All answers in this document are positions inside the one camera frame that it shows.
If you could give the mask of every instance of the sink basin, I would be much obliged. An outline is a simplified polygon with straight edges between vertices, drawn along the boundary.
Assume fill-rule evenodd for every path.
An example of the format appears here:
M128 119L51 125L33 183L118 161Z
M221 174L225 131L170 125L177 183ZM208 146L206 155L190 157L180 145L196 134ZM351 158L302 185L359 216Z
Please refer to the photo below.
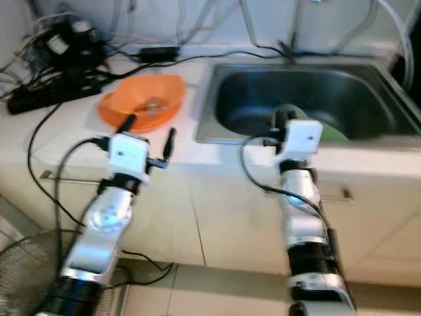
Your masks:
M419 120L375 67L233 65L214 68L197 140L238 143L270 128L276 107L294 104L349 140L420 134Z

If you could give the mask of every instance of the electrical wire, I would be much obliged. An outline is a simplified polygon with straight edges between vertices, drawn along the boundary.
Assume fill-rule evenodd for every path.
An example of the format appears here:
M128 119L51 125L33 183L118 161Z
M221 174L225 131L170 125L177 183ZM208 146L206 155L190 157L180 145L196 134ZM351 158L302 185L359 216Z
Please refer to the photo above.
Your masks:
M241 144L241 146L240 146L240 149L239 149L239 160L240 160L240 163L241 163L241 167L242 167L242 169L243 169L243 171L244 171L244 173L245 173L245 175L247 176L247 178L254 184L254 185L256 185L256 186L258 186L259 188L261 188L261 189L263 189L264 191L267 191L267 192L273 192L273 193L277 193L277 194L283 194L283 195L285 195L285 196L290 196L290 197L293 197L293 198L295 198L295 199L298 199L298 200L300 200L300 201L302 201L303 203L306 203L308 206L310 206L316 213L314 213L314 212L312 212L312 211L309 211L309 210L307 210L307 209L305 209L305 208L302 208L302 210L303 211L305 211L306 213L308 213L308 214L310 214L310 215L312 215L312 216L315 216L315 217L320 217L321 219L322 219L322 221L323 221L323 223L324 223L324 226L326 227L326 228L330 228L330 224L329 224L329 222L328 222L328 220L327 220L327 218L326 218L326 216L325 216L325 214L323 214L323 212L322 212L322 210L320 209L320 206L319 205L316 205L316 204L314 204L312 201L310 201L309 199L307 199L307 198L305 198L305 197L303 197L303 196L300 196L299 194L295 194L295 193L293 193L293 192L288 192L288 191L285 191L285 190L281 190L281 189L276 189L276 188L273 188L273 187L271 187L271 186L267 186L267 185L265 185L265 184L261 184L259 181L257 181L252 175L251 175L251 173L249 172L249 169L247 168L247 165L246 165L246 163L245 163L245 158L244 158L244 148L245 148L245 146L247 146L247 145L249 145L253 140L256 140L257 138L265 138L265 137L268 137L268 133L267 132L265 132L265 133L261 133L261 134L257 134L257 135L254 135L254 136L251 136L250 138L247 138L242 144Z
M186 0L178 0L178 18L176 25L176 37L178 45L182 43L183 23L186 18Z
M120 19L120 10L121 10L121 0L114 0L114 8L112 10L112 20L110 33L112 35L109 41L114 39L113 33L117 31L118 20Z
M274 58L279 58L279 55L275 55L275 56L264 56L264 55L259 55L256 53L252 53L250 51L229 51L227 53L223 53L223 54L218 54L218 55L198 55L198 56L192 56L192 57L186 57L185 59L180 59L179 61L174 61L173 63L167 63L167 64L161 64L161 63L149 63L149 64L142 64L139 65L138 67L136 67L135 69L129 70L128 72L125 72L123 74L113 74L111 72L105 72L102 70L95 70L94 73L96 74L102 74L103 76L106 76L108 78L110 78L111 80L117 80L117 79L124 79L128 76L131 76L135 73L137 73L138 71L141 70L145 70L148 68L160 68L160 67L170 67L170 66L175 66L178 65L180 63L184 63L185 61L191 61L194 59L201 59L201 58L221 58L221 57L227 57L230 55L235 55L235 54L244 54L244 55L250 55L250 56L254 56L254 57L258 57L258 58L263 58L263 59L274 59Z
M326 229L327 232L327 241L329 243L330 246L330 251L334 257L334 261L335 261L335 267L337 270L337 273L342 277L345 287L348 291L348 294L350 296L351 299L351 303L353 304L353 307L355 308L355 310L357 310L357 305L354 301L354 297L352 295L352 291L351 291L351 287L349 286L348 282L346 281L346 277L345 277L345 272L343 270L342 264L341 264L341 259L340 259L340 254L339 254L339 247L337 246L337 238L336 238L336 234L335 234L335 230L330 226L330 223L328 221L328 219L326 218L325 214L324 214L324 210L323 210L323 204L322 202L319 203L319 205L314 204L312 201L310 201L309 199L300 196L299 194L295 194L293 192L288 192L285 190L281 190L281 189L276 189L276 188L272 188L270 186L267 186L265 184L261 184L259 181L257 181L249 172L249 169L247 168L247 165L245 163L245 158L244 158L244 148L245 146L247 146L248 144L250 144L250 142L252 142L253 140L256 140L258 138L267 138L267 137L271 137L271 133L270 132L263 132L260 134L256 134L254 136L251 136L250 138L247 138L241 145L240 145L240 149L239 149L239 160L240 160L240 164L241 167L245 173L245 175L247 176L247 178L256 186L258 186L259 188L263 189L264 191L267 192L273 192L273 193L277 193L277 194L283 194L285 196L290 196L293 197L295 199L298 199L300 201L302 201L303 203L306 203L308 206L310 206L314 211L316 211L316 214L309 211L308 209L305 208L300 208L301 210L303 210L304 212L308 213L309 215L312 215L314 217L318 217L322 220L324 227Z
M370 0L370 6L364 20L350 32L348 32L340 41L338 41L336 46L332 49L332 54L338 54L345 48L346 45L349 44L349 42L351 42L359 34L366 31L372 25L378 12L378 5L379 3L377 0Z
M40 35L44 34L45 32L40 32L28 39L25 40L25 42L22 44L22 47L14 54L14 56L7 62L5 63L1 68L0 68L0 73L3 73L4 71L6 71L11 65L13 65L13 63L20 58L21 54L23 54L23 52L25 51L25 49L27 47L29 47L33 42L35 42L38 37L40 37Z
M63 172L64 166L66 165L70 156L81 146L85 144L94 144L95 138L89 138L86 140L82 140L70 148L64 157L62 158L60 165L57 169L57 175L54 179L54 200L60 201L60 181L61 181L61 174ZM62 266L62 236L61 236L61 212L58 203L54 203L54 215L56 220L56 229L57 229L57 264L58 264L58 271ZM77 222L78 228L83 225L81 221Z
M136 59L136 56L133 56L131 54L127 54L125 51L122 51L119 47L115 47L114 45L111 45L109 43L105 43L106 46L110 47L113 51L115 51L117 54L121 54L127 58L129 58L129 60L139 64L139 61Z
M69 15L75 15L73 12L67 11L67 12L63 12L63 13L55 13L55 14L48 14L45 16L42 16L38 19L35 20L35 22L32 24L32 30L34 32L34 34L38 33L38 24L45 21L45 20L49 20L50 18L58 18L60 16L69 16Z
M16 83L21 84L23 83L23 80L21 79L21 77L19 77L17 75L17 73L15 73L14 71L9 70L5 70L2 72L2 74L6 74L7 76L9 76L10 78L13 78L16 80Z
M125 253L126 255L136 255L138 257L143 257L146 260L148 260L154 267L156 267L158 270L160 271L165 271L167 270L168 266L165 268L161 268L155 261L153 261L150 257L148 257L147 255L144 255L143 253L140 252L132 252L132 251L127 251L127 250L122 250L122 253Z
M113 35L113 38L115 38L115 37L132 38L132 39L135 39L135 40L147 41L147 42L157 43L157 44L163 42L161 39L148 38L146 36L139 36L139 35L135 35L135 34L118 33L118 32L113 32L113 33L110 33L110 34Z
M218 20L214 23L212 30L208 30L208 34L201 41L193 44L202 45L209 41L213 37L217 29L219 29L219 27L221 27L221 25L223 25L227 21L227 19L235 12L235 10L238 9L238 7L239 6L237 0L233 0L232 4L229 7L227 7L225 11L218 17Z
M391 19L394 21L396 28L399 32L400 40L403 48L403 57L405 59L405 75L403 78L402 88L409 92L414 82L414 51L410 41L407 27L402 21L401 17L395 9L386 0L376 0L387 11Z
M0 78L0 82L3 82L5 84L18 84L16 81L13 82L4 78Z
M59 103L56 105L48 114L41 120L41 122L38 123L38 125L35 127L34 132L31 135L29 145L28 145L28 152L26 155L26 166L28 168L28 172L32 178L32 180L35 182L36 186L53 202L56 203L65 213L67 216L72 219L75 223L78 223L78 220L73 217L72 214L70 214L60 203L60 201L57 201L38 181L34 174L34 170L32 168L32 148L34 146L35 138L39 132L39 129L44 125L45 122L62 106L62 103Z
M166 266L166 268L164 268L165 273L163 273L160 277L156 278L155 280L147 281L147 282L133 282L133 281L121 282L121 283L109 286L107 289L114 289L114 288L118 288L118 287L123 286L123 285L150 285L150 284L154 284L154 283L162 280L164 277L166 277L171 272L173 266L174 266L174 263L170 263L168 266Z
M129 6L127 8L127 34L133 34L135 29L135 12L137 9L137 3L135 0L129 0Z
M205 23L206 18L208 17L213 5L215 4L216 0L207 0L205 4L203 5L203 8L201 12L199 13L199 17L197 18L194 27L192 28L192 31L189 33L188 37L186 39L183 39L179 45L183 46L187 43L189 43L198 33L198 31L203 26L203 23Z
M272 51L277 52L281 56L285 56L284 52L280 51L279 49L275 47L265 46L258 43L256 39L255 29L253 27L253 21L250 15L249 6L247 4L247 0L238 0L238 1L239 1L239 6L241 7L241 12L243 13L243 18L244 18L244 23L247 28L247 33L249 34L249 38L253 46L257 48L262 48L262 49L270 49Z
M85 140L81 140L78 143L76 143L75 145L73 145L63 156L63 158L61 159L60 163L59 163L59 167L57 169L57 174L56 177L54 179L54 199L55 201L60 201L60 181L61 181L61 176L63 173L64 168L66 167L66 164L68 162L68 160L70 159L71 155L80 147L82 147L83 145L86 144L97 144L98 139L97 138L87 138ZM76 230L78 232L80 232L80 228L84 225L84 217L87 213L87 211L89 210L89 207L92 205L92 203L97 199L97 196L95 196L90 203L87 205L87 207L84 209L82 215L80 216L79 220L74 221L77 224ZM56 216L56 229L57 229L57 240L58 240L58 244L61 245L61 247L57 248L57 260L58 262L61 262L62 258L62 252L60 251L62 249L62 236L61 236L61 222L57 220L57 218L60 218L60 214L59 214L59 204L55 203L55 216ZM72 241L71 244L73 244L76 241L76 236L74 238L74 240ZM128 255L136 255L139 257L143 257L146 260L148 260L148 262L150 262L154 267L156 267L159 271L163 272L165 270L167 270L167 267L161 268L155 261L153 261L150 257L148 257L147 255L143 254L143 253L138 253L138 252L132 252L132 251L128 251L128 250L122 250L122 253L128 254Z

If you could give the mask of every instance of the power adapter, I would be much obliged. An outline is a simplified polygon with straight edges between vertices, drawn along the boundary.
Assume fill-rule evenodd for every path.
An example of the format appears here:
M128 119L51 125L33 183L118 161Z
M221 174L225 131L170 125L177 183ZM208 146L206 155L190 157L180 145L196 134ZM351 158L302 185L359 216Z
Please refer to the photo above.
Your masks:
M148 47L139 51L138 58L141 63L165 63L176 61L180 47Z

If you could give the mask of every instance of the cabinet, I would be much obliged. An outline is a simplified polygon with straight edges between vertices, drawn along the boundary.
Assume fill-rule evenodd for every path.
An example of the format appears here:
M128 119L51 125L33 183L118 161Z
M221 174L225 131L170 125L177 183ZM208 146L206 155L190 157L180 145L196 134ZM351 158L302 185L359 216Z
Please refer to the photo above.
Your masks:
M383 176L320 174L320 191L350 271L414 209L421 182ZM248 183L239 169L191 176L207 265L287 273L282 213L274 196ZM346 188L351 198L343 197Z
M346 268L372 253L421 204L421 181L368 175L321 175L322 196L329 190L349 189L355 204L325 203L331 225L337 229Z
M20 164L2 166L0 190L40 226L52 229L53 203L36 188L28 171L22 167ZM55 167L41 164L34 167L38 176L44 170L55 170ZM63 178L95 180L105 175L105 169L70 166ZM52 180L41 180L41 184L53 192ZM61 202L79 218L95 196L96 189L96 184L62 182ZM123 239L125 249L144 253L157 261L203 264L194 208L183 174L153 170L150 185L140 189L133 214L133 221ZM64 228L74 227L65 214L62 221Z
M206 169L190 174L189 184L207 266L286 274L277 199L238 168Z
M370 282L421 286L421 203L353 272Z

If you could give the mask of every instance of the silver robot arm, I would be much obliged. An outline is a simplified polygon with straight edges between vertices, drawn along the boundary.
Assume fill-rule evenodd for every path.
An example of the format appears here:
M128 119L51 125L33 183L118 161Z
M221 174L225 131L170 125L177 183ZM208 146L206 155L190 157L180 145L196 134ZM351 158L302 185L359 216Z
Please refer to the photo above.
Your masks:
M149 141L127 132L135 119L135 115L129 116L114 136L98 139L101 149L109 153L111 177L101 182L98 196L86 210L86 227L71 247L37 316L93 315L109 285L139 187L149 182L151 167L166 168L175 135L172 128L163 159L151 159Z
M311 157L317 152L322 125L316 120L297 120L295 113L274 113L272 131L264 145L276 147L275 165L281 190L259 184L241 162L249 179L264 190L280 194L285 248L291 276L288 288L293 316L356 315L339 258L335 230L324 216L316 172ZM265 137L264 133L248 141Z

